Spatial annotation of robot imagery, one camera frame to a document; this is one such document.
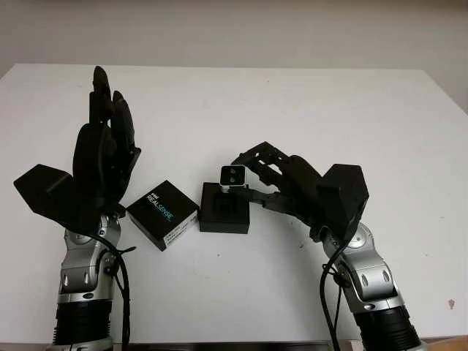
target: black base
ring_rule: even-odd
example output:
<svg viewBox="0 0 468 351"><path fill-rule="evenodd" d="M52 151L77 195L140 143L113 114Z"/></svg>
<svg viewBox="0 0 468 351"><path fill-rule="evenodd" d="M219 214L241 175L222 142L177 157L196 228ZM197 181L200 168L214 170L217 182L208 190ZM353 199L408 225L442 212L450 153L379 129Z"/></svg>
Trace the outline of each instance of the black base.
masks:
<svg viewBox="0 0 468 351"><path fill-rule="evenodd" d="M106 339L109 336L109 313L112 301L59 303L54 345Z"/></svg>
<svg viewBox="0 0 468 351"><path fill-rule="evenodd" d="M400 351L421 345L404 306L355 314L366 351Z"/></svg>
<svg viewBox="0 0 468 351"><path fill-rule="evenodd" d="M225 194L218 183L203 183L198 221L200 232L247 234L249 201L234 194Z"/></svg>

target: robotic hand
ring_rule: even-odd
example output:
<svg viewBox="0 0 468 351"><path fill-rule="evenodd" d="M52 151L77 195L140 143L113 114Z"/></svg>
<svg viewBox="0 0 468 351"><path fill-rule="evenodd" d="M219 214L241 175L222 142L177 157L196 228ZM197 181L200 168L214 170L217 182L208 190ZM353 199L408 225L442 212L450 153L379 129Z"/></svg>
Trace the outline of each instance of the robotic hand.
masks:
<svg viewBox="0 0 468 351"><path fill-rule="evenodd" d="M322 242L330 260L323 265L320 298L335 350L338 315L333 324L325 301L328 274L339 285L339 296L343 289L367 351L427 350L410 323L389 267L375 250L370 230L359 222L369 198L361 167L333 165L321 176L301 157L287 156L267 142L241 154L233 165L248 167L279 192L264 194L245 186L229 186L228 192L297 217L310 226L310 237Z"/></svg>
<svg viewBox="0 0 468 351"><path fill-rule="evenodd" d="M110 97L107 75L94 70L89 123L77 138L73 176L44 165L14 182L31 210L66 228L67 254L61 264L56 329L49 350L111 350L109 313L113 278L124 299L122 347L129 341L129 282L117 250L118 219L141 150L135 147L132 116L123 96ZM117 278L121 269L123 285Z"/></svg>

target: black cable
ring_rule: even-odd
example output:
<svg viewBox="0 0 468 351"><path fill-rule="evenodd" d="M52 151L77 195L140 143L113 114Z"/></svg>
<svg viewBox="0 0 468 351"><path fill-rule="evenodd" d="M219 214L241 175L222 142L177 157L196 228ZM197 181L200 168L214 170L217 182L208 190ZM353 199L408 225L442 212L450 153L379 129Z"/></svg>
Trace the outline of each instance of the black cable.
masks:
<svg viewBox="0 0 468 351"><path fill-rule="evenodd" d="M333 323L331 322L330 312L328 311L327 301L325 299L325 282L327 279L328 274L330 273L330 269L332 269L332 265L335 263L338 256L346 249L348 242L345 241L330 257L328 262L325 264L323 268L322 276L320 277L320 302L322 303L323 314L325 315L325 320L327 322L328 331L330 332L331 342L333 344L334 351L340 351L338 339L336 337L335 328Z"/></svg>
<svg viewBox="0 0 468 351"><path fill-rule="evenodd" d="M326 267L326 266L327 266L327 264L326 264L326 263L324 263L324 264L322 265L322 269L324 269L324 270L325 270L325 267ZM333 266L332 266L332 267L330 267L330 269L333 271L333 273L330 273L330 272L328 272L328 274L330 274L331 276L334 276L335 274L337 274L337 273L338 273L338 271L337 271L337 270L336 270L336 269L335 269Z"/></svg>
<svg viewBox="0 0 468 351"><path fill-rule="evenodd" d="M122 290L123 290L124 288L122 287L122 284L120 283L120 279L118 278L117 273L116 273L116 275L114 276L114 278L116 279L116 283L117 283L117 285L118 285L118 288L120 289L120 292L122 292Z"/></svg>
<svg viewBox="0 0 468 351"><path fill-rule="evenodd" d="M339 287L338 289L338 300L336 301L336 312L335 312L335 323L333 324L333 332L336 335L336 329L338 328L338 316L339 316L339 307L341 303L341 293L343 292L343 288Z"/></svg>
<svg viewBox="0 0 468 351"><path fill-rule="evenodd" d="M122 258L122 253L128 251L117 250L117 248L109 240L94 233L88 233L85 234L85 236L88 236L89 238L106 245L109 251L116 257L118 266L122 271L122 279L124 280L124 285L122 286L119 281L118 287L121 291L122 299L124 300L124 313L122 317L122 350L126 350L130 340L130 287L127 267L125 266L124 259Z"/></svg>

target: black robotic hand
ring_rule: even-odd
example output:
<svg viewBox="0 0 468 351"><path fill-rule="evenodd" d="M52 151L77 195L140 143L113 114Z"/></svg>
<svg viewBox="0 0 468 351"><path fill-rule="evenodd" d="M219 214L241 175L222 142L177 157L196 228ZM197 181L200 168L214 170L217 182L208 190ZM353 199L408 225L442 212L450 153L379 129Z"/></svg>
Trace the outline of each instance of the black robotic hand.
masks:
<svg viewBox="0 0 468 351"><path fill-rule="evenodd" d="M135 147L132 116L122 94L97 66L89 94L89 122L77 138L73 176L37 165L14 182L31 210L80 234L93 233L102 214L123 217L118 204L141 150Z"/></svg>
<svg viewBox="0 0 468 351"><path fill-rule="evenodd" d="M310 226L310 237L323 240L330 230L339 243L350 240L369 198L361 167L333 165L321 176L302 157L287 156L267 142L241 154L233 165L245 165L279 192L264 194L245 187L229 192L263 207L295 216ZM270 165L276 165L281 174Z"/></svg>

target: white table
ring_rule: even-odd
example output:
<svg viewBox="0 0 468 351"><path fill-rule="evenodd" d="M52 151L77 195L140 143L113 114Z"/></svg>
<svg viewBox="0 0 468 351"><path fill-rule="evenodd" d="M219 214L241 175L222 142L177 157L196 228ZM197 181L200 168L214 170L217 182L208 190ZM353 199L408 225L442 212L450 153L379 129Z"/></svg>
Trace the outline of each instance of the white table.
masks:
<svg viewBox="0 0 468 351"><path fill-rule="evenodd" d="M202 182L264 140L321 173L362 165L363 222L420 336L468 333L468 118L424 72L105 69L143 150L124 205L165 179L199 203ZM0 341L52 338L63 229L30 212L12 182L36 163L71 172L92 72L19 64L0 80ZM193 227L166 252L128 219L122 231L119 247L137 246L126 256L133 342L328 339L318 296L325 255L298 220L251 205L248 235ZM339 337L357 337L342 308ZM117 294L112 331L120 338Z"/></svg>

